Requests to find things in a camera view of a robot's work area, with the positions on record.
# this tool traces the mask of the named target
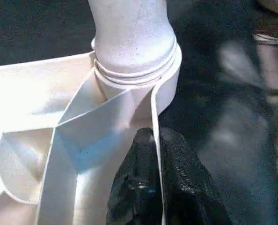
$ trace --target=black glove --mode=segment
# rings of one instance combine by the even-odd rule
[[[167,224],[230,225],[209,173],[185,138],[170,129],[160,135]],[[150,128],[137,132],[115,176],[108,208],[108,225],[161,224],[160,178]]]

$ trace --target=white pipe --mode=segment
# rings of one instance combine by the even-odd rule
[[[115,78],[140,77],[169,62],[176,44],[166,0],[88,1],[100,70]]]

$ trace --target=white plastic part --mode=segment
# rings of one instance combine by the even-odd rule
[[[86,55],[86,66],[80,62],[84,57],[69,66],[69,77],[82,65],[78,70],[87,78],[61,118],[46,126],[45,138],[35,137],[44,127],[34,123],[30,130],[14,126],[19,132],[5,132],[0,142],[5,190],[16,201],[37,205],[37,225],[105,224],[114,176],[140,128],[154,129],[161,171],[158,115],[175,95],[182,60],[166,1],[89,3],[95,52]],[[66,59],[17,66],[57,73]]]
[[[0,176],[6,193],[38,204],[52,128],[5,133],[0,139]]]
[[[97,60],[104,68],[145,74],[166,64],[175,35],[165,0],[88,1],[96,26]]]

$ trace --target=gloved hand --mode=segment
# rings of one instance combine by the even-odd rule
[[[206,168],[185,138],[161,129],[167,225],[231,225]],[[108,225],[160,225],[161,186],[153,132],[139,130],[121,164],[108,201]]]

